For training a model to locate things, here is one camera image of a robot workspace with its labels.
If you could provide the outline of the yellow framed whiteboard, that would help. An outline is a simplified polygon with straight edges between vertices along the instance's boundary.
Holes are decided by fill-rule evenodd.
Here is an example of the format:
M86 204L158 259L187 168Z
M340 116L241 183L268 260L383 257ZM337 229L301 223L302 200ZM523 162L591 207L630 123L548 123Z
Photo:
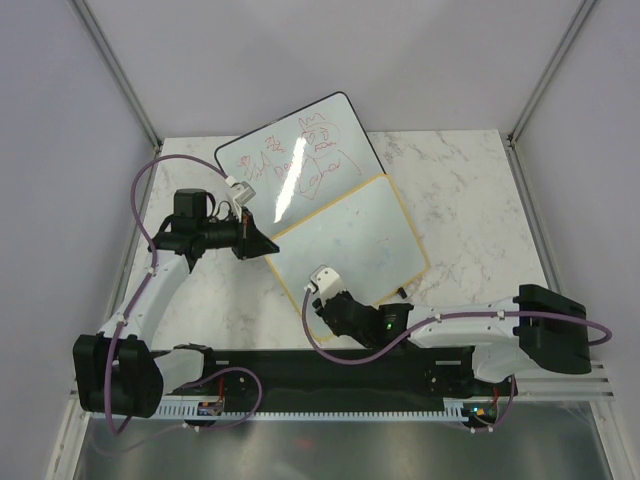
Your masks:
M321 266L359 302L377 306L423 275L429 260L391 178L380 174L273 237L267 257L296 313Z

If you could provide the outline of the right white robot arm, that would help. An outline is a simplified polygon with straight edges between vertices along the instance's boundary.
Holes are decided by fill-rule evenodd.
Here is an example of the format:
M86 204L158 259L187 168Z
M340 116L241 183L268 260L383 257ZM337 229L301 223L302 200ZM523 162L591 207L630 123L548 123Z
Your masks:
M334 335L352 338L375 358L397 349L468 350L471 361L458 368L457 381L469 394L535 367L565 375L591 370L585 307L534 284L483 305L373 307L341 290L312 307Z

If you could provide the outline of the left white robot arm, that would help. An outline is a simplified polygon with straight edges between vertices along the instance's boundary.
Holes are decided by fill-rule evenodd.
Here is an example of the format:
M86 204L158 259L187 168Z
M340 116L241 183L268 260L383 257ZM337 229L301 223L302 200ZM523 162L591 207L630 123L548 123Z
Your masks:
M198 345L151 348L173 296L209 250L230 250L247 260L275 254L278 246L257 228L246 204L255 195L246 182L233 182L228 215L208 212L211 193L179 189L173 211L151 240L148 264L138 286L94 335L73 346L81 407L92 413L149 418L161 399L176 390L207 394L218 385L212 351Z

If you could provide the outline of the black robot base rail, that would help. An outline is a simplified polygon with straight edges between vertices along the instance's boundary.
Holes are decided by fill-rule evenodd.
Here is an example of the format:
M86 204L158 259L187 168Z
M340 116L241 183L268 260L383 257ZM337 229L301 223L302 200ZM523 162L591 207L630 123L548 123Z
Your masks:
M339 351L350 365L313 350L206 349L201 383L180 391L221 395L234 410L268 411L435 410L446 399L506 398L508 380L474 379L466 349L397 349L364 365L362 350Z

